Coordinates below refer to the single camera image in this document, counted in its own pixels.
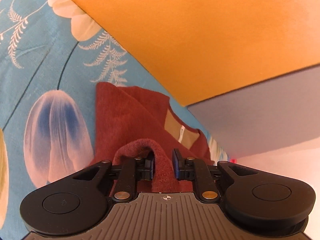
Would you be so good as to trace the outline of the orange board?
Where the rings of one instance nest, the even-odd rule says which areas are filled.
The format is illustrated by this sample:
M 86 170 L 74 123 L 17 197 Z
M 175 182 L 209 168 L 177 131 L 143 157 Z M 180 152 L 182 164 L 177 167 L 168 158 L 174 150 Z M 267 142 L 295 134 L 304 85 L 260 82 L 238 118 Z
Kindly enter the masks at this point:
M 319 63 L 319 0 L 72 0 L 184 106 Z

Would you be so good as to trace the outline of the blue floral bed sheet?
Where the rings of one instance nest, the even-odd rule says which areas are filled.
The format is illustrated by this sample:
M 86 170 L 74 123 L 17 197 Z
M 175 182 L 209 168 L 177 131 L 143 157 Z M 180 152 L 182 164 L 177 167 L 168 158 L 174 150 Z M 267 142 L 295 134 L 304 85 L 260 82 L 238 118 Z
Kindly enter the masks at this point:
M 1 239 L 27 230 L 19 206 L 35 189 L 25 166 L 25 124 L 34 103 L 51 90 L 66 92 L 95 139 L 95 87 L 167 90 L 88 15 L 57 15 L 61 0 L 1 0 Z

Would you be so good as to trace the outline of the grey-lilac board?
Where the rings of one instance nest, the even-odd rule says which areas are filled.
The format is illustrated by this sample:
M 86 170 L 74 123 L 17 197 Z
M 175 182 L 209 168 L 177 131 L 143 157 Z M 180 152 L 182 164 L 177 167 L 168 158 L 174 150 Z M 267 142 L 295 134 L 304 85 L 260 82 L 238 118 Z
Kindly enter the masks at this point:
M 319 147 L 319 65 L 188 106 L 234 159 Z

